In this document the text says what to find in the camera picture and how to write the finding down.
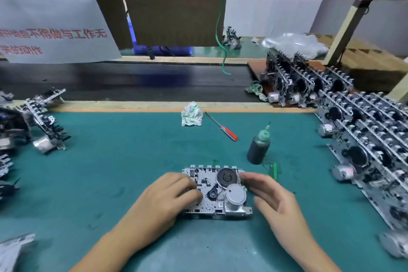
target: red chinese text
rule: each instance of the red chinese text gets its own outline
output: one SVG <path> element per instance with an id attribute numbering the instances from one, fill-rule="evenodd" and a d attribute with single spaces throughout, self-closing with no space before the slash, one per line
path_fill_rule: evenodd
<path id="1" fill-rule="evenodd" d="M 28 38 L 28 39 L 94 39 L 107 38 L 106 31 L 98 29 L 55 29 L 55 28 L 27 28 L 24 30 L 0 29 L 0 38 Z"/>
<path id="2" fill-rule="evenodd" d="M 37 46 L 27 46 L 27 45 L 0 45 L 0 50 L 5 54 L 30 54 L 30 55 L 41 55 L 43 50 Z"/>

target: blue object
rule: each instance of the blue object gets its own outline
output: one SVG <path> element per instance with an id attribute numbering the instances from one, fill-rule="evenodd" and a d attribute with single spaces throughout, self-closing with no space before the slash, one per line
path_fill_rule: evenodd
<path id="1" fill-rule="evenodd" d="M 151 48 L 153 53 L 157 56 L 190 56 L 193 52 L 192 46 L 152 46 L 148 47 L 146 45 L 137 45 L 135 32 L 133 31 L 132 22 L 130 21 L 130 17 L 128 16 L 128 24 L 130 35 L 132 37 L 133 42 L 133 53 L 136 55 L 148 55 L 147 50 Z"/>

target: green work mat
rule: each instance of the green work mat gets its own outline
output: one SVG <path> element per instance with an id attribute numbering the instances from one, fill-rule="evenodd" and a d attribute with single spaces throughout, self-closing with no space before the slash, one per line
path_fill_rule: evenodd
<path id="1" fill-rule="evenodd" d="M 1 201 L 0 240 L 35 233 L 18 271 L 67 271 L 133 204 L 150 183 L 185 166 L 228 165 L 266 173 L 296 197 L 318 243 L 348 271 L 407 271 L 376 234 L 387 226 L 363 194 L 337 183 L 337 163 L 319 137 L 312 114 L 218 113 L 213 117 L 238 137 L 233 142 L 208 117 L 201 127 L 181 127 L 180 113 L 60 113 L 72 135 L 68 150 L 39 154 L 31 145 L 14 158 L 18 194 Z M 272 143 L 263 166 L 246 160 L 252 137 L 271 122 Z M 253 204 L 249 195 L 248 205 Z M 279 246 L 254 209 L 249 220 L 179 220 L 156 243 L 136 254 L 125 271 L 274 271 L 301 268 Z"/>

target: oil bottle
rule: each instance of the oil bottle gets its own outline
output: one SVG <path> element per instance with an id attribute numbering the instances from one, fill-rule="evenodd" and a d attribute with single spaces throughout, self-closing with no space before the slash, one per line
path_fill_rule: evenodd
<path id="1" fill-rule="evenodd" d="M 248 161 L 254 165 L 259 165 L 262 162 L 271 145 L 271 140 L 269 139 L 269 124 L 264 130 L 261 130 L 257 136 L 254 136 L 246 155 Z"/>

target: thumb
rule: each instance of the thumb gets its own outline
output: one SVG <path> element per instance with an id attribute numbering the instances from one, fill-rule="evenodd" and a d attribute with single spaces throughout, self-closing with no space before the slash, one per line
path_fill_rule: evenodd
<path id="1" fill-rule="evenodd" d="M 276 212 L 271 206 L 262 198 L 254 197 L 255 206 L 263 214 L 265 219 L 268 221 L 269 225 L 272 227 L 273 223 L 276 222 L 278 212 Z"/>

